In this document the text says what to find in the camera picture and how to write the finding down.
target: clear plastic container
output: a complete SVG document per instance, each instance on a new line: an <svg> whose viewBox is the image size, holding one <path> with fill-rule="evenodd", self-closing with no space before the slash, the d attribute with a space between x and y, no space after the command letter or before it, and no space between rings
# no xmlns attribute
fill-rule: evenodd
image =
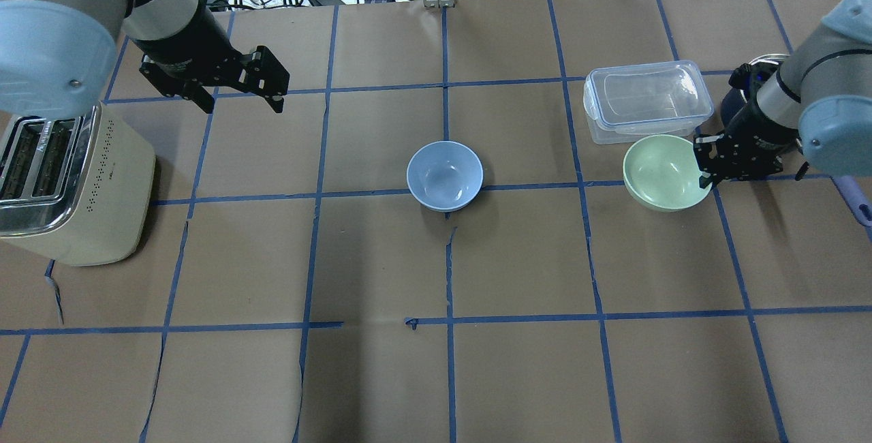
<svg viewBox="0 0 872 443"><path fill-rule="evenodd" d="M594 142L616 144L689 135L714 104L697 64L679 60L597 68L585 82L585 110Z"/></svg>

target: black cylinder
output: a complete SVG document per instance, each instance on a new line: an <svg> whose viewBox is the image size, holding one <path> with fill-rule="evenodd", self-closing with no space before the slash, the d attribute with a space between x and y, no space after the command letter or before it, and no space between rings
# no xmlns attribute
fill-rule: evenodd
<svg viewBox="0 0 872 443"><path fill-rule="evenodd" d="M792 150L798 136L797 129L781 126L766 117L753 98L732 117L723 130L742 149L754 149L758 156L778 156Z"/></svg>
<svg viewBox="0 0 872 443"><path fill-rule="evenodd" d="M169 76L204 83L209 82L216 67L240 56L202 2L180 32L162 40L134 40L134 43Z"/></svg>

